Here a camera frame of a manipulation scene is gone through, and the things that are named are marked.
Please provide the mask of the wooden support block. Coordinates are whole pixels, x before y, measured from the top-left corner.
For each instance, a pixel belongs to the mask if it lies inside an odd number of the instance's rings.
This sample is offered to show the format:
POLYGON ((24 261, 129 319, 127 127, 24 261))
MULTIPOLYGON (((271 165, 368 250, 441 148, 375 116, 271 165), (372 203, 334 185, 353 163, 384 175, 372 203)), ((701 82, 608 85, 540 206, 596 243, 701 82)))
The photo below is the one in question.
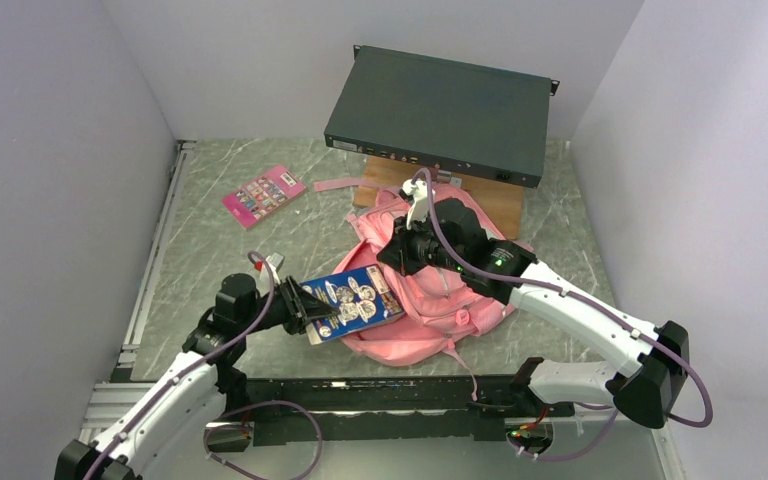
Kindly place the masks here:
MULTIPOLYGON (((418 164, 368 157, 361 179, 370 183, 370 186, 358 186, 352 204, 358 208, 372 207, 381 186, 400 186, 419 168, 418 164)), ((480 177, 454 174, 463 180, 461 189, 477 202, 502 234, 508 239, 516 239, 519 236, 525 189, 480 177)))

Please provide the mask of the pink sticker card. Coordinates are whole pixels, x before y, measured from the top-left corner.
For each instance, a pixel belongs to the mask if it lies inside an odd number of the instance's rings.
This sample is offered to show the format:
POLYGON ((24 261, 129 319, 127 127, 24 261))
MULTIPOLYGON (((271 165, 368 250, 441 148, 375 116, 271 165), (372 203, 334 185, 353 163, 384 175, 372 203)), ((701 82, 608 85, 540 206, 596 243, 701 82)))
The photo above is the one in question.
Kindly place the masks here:
POLYGON ((306 190, 297 175, 284 165, 277 165, 226 195, 222 205, 240 226, 250 229, 306 190))

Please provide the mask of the blue treehouse book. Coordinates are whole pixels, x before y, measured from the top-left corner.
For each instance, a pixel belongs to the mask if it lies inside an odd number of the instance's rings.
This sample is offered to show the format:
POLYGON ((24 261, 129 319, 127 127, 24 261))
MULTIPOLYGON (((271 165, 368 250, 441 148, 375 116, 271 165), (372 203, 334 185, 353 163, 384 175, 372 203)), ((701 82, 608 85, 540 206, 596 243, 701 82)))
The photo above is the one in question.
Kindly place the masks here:
POLYGON ((306 327, 311 345, 319 345, 400 318, 405 310, 378 265, 309 280, 302 288, 337 310, 306 327))

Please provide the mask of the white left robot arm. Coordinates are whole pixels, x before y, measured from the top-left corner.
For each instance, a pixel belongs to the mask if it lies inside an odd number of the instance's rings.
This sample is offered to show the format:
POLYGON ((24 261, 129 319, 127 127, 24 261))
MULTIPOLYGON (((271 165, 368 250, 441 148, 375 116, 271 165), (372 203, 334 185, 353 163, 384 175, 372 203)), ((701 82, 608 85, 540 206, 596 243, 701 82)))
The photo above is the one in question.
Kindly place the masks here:
POLYGON ((261 295, 253 277, 226 277, 161 379, 94 439, 71 441, 57 458, 55 478, 146 479, 181 435, 256 409, 247 377, 235 366, 247 336, 275 326, 300 334, 338 312, 291 277, 269 275, 267 283, 269 291, 261 295))

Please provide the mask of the silver side rail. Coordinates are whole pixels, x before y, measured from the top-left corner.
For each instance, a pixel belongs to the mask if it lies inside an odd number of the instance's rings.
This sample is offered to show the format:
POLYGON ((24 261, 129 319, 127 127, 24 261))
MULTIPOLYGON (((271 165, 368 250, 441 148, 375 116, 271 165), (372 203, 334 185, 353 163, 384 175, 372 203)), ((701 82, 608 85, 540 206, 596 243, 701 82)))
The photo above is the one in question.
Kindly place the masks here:
POLYGON ((178 197, 183 190, 186 175, 197 142, 179 140, 176 143, 176 158, 169 171, 169 183, 156 224, 146 266, 140 282, 128 328, 117 359, 117 369, 132 368, 142 343, 148 315, 153 302, 159 273, 170 238, 171 224, 176 215, 178 197))

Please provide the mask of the grey metal bracket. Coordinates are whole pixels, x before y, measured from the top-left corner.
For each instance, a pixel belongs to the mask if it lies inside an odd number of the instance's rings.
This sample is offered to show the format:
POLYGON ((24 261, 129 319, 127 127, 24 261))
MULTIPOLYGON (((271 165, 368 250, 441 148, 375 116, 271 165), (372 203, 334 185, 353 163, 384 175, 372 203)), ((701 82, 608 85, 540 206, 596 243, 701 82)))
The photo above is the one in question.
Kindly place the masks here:
POLYGON ((440 184, 452 185, 456 188, 462 187, 462 178, 456 176, 453 172, 446 170, 438 170, 435 176, 435 182, 440 184))

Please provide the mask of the dark green rack device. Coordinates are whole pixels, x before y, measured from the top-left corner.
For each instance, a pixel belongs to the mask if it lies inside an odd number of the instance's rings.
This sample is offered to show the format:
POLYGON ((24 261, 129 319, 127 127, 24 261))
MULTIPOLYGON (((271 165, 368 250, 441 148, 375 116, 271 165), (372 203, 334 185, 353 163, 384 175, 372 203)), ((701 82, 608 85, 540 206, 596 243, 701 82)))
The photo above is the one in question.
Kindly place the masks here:
POLYGON ((544 175, 550 100, 537 75, 357 45, 327 146, 525 188, 544 175))

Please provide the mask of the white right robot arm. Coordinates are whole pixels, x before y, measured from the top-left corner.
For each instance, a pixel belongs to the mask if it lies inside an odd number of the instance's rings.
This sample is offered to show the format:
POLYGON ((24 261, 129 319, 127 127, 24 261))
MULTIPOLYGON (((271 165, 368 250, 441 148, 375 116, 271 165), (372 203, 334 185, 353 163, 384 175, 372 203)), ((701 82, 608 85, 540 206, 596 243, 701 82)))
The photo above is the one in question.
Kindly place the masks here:
POLYGON ((398 217, 377 260, 403 276, 428 267, 460 275, 474 293, 538 315, 590 346, 601 359, 558 363, 528 359, 514 377, 511 401, 534 415, 547 404, 609 403, 637 424, 660 429, 690 375, 689 334, 625 314, 562 279, 526 248, 491 238, 477 214, 454 198, 423 221, 398 217))

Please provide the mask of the pink student backpack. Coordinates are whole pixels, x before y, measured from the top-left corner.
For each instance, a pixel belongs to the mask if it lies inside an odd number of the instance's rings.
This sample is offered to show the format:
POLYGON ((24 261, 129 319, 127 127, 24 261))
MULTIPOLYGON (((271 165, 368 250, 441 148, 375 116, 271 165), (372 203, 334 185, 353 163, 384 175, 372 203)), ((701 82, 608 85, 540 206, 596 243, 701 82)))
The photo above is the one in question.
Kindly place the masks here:
POLYGON ((332 273, 372 264, 382 270, 405 313, 384 325, 335 340, 391 367, 413 365, 438 353, 456 357, 457 341, 488 333, 514 311, 473 292, 454 272, 427 267, 405 277, 380 264, 377 253, 391 239, 394 220, 406 215, 408 209, 396 188, 386 188, 378 193, 371 209, 348 215, 346 220, 359 242, 332 273))

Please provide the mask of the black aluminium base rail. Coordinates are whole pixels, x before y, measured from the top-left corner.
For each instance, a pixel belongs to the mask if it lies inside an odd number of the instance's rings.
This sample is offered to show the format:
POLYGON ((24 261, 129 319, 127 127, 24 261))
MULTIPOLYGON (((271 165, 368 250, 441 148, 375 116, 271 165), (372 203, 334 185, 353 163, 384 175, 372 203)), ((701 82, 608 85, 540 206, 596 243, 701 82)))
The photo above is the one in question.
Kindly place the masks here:
POLYGON ((315 440, 308 410, 327 441, 466 437, 501 441, 522 425, 548 426, 575 413, 570 402, 545 404, 509 375, 258 379, 246 383, 244 422, 257 446, 315 440))

